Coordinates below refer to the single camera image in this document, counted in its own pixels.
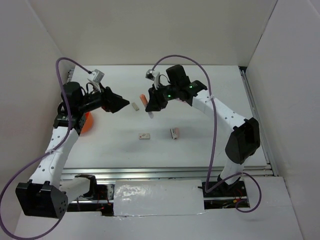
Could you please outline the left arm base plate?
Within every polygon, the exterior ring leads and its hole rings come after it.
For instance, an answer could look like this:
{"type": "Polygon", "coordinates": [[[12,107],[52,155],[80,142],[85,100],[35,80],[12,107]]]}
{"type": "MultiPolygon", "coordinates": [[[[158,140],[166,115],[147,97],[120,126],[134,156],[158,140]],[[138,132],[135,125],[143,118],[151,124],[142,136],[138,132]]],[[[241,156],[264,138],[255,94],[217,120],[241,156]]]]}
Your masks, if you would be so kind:
{"type": "Polygon", "coordinates": [[[67,207],[67,212],[95,212],[105,217],[113,217],[114,193],[114,184],[98,184],[91,195],[83,194],[72,201],[67,207]]]}

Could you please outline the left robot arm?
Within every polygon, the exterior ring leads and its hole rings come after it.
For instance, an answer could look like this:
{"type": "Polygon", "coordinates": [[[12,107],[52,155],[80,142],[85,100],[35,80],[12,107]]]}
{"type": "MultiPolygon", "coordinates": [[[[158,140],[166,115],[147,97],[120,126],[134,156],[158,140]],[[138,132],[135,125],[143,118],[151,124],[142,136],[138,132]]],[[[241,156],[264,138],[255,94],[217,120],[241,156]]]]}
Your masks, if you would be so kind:
{"type": "Polygon", "coordinates": [[[61,92],[62,103],[54,120],[51,140],[38,168],[28,182],[20,182],[15,193],[26,216],[61,219],[68,205],[78,197],[88,200],[97,197],[99,187],[95,176],[78,174],[71,181],[61,183],[72,147],[86,122],[86,113],[101,108],[116,113],[129,101],[99,84],[99,90],[83,93],[78,82],[68,82],[61,92]]]}

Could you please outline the orange highlighter marker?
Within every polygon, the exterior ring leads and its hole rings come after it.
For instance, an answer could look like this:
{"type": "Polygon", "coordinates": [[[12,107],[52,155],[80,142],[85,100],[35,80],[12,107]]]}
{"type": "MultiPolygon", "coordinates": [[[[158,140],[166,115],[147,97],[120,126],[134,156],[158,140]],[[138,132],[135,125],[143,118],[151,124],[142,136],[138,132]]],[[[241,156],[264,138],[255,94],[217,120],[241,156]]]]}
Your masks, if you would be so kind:
{"type": "Polygon", "coordinates": [[[141,94],[139,96],[139,98],[140,98],[141,102],[143,103],[143,105],[146,107],[148,105],[148,100],[147,100],[146,96],[144,94],[141,94]]]}

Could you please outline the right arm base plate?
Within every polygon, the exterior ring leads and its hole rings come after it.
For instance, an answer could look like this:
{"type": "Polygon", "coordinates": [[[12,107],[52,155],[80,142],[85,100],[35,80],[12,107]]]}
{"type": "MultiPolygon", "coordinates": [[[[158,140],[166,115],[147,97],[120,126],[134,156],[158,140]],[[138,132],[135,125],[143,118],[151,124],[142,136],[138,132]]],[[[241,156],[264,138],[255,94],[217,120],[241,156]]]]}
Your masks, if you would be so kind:
{"type": "Polygon", "coordinates": [[[198,188],[201,189],[203,193],[205,210],[234,209],[238,202],[239,208],[250,207],[250,203],[247,200],[248,196],[245,182],[243,180],[238,181],[231,190],[222,191],[222,188],[219,186],[209,193],[205,192],[205,182],[201,184],[198,188]]]}

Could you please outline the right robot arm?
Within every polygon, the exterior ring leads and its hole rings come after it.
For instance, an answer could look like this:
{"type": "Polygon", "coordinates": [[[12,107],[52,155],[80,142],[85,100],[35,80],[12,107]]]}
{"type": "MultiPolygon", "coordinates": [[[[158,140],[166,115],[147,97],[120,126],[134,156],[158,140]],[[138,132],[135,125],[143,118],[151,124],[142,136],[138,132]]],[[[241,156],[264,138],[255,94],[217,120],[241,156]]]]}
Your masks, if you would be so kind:
{"type": "Polygon", "coordinates": [[[180,100],[213,119],[214,134],[218,133],[218,127],[222,127],[223,133],[228,137],[224,148],[227,160],[217,178],[218,190],[223,196],[230,196],[240,180],[245,161],[261,145],[258,121],[254,117],[246,119],[231,110],[210,94],[209,88],[199,80],[191,81],[182,65],[167,68],[166,74],[168,85],[163,85],[159,71],[149,69],[146,72],[146,79],[153,82],[148,89],[146,112],[159,112],[166,108],[169,101],[180,100]]]}

